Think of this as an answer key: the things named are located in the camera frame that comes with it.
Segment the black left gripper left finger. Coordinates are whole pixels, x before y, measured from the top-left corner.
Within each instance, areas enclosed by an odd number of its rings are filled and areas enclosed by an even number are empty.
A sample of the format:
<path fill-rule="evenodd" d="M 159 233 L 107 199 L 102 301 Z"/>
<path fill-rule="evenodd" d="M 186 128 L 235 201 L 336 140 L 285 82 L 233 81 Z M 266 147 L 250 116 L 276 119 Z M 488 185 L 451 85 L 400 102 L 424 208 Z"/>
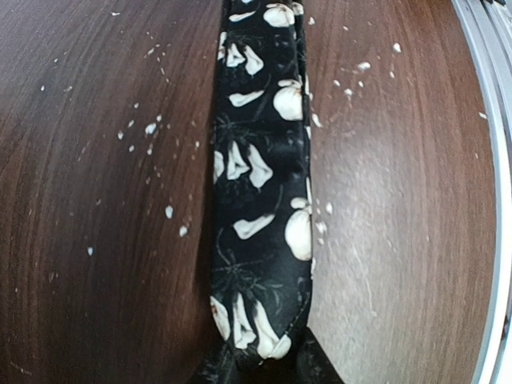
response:
<path fill-rule="evenodd" d="M 215 348 L 202 360 L 188 384 L 239 384 L 240 371 L 227 344 Z"/>

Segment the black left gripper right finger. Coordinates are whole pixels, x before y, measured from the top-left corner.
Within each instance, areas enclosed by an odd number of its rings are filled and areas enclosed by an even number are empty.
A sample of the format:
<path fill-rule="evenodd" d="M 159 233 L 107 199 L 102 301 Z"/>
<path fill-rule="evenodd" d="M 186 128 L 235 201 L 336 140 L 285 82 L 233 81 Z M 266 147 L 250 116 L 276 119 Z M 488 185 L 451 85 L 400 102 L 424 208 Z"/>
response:
<path fill-rule="evenodd" d="M 344 383 L 310 328 L 298 349 L 295 372 L 295 382 L 300 384 Z"/>

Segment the black white floral tie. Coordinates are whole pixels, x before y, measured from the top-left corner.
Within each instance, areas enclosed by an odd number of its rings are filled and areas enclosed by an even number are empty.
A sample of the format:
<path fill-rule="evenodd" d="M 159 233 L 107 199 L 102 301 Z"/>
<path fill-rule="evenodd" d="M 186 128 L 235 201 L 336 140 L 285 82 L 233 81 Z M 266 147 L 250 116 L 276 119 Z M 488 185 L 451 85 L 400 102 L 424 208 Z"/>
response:
<path fill-rule="evenodd" d="M 240 370 L 298 348 L 312 294 L 300 1 L 228 1 L 217 57 L 210 305 Z"/>

